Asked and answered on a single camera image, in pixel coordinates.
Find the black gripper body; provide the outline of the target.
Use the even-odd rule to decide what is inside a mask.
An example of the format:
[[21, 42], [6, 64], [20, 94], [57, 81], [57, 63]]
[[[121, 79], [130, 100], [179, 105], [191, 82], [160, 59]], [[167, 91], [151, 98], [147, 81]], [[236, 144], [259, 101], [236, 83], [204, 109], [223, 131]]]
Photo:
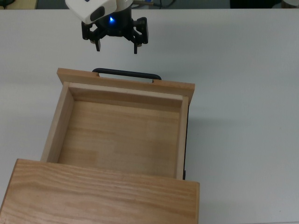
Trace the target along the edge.
[[132, 9], [126, 8], [97, 20], [97, 28], [107, 36], [122, 37], [123, 32], [130, 26], [131, 21]]

